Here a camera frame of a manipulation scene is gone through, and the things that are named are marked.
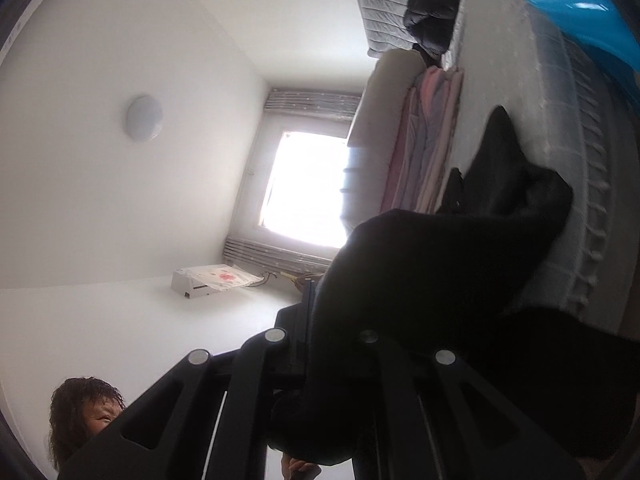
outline window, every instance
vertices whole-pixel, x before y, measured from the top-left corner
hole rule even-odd
[[[340,248],[346,140],[306,132],[284,132],[271,171],[260,224],[278,234]]]

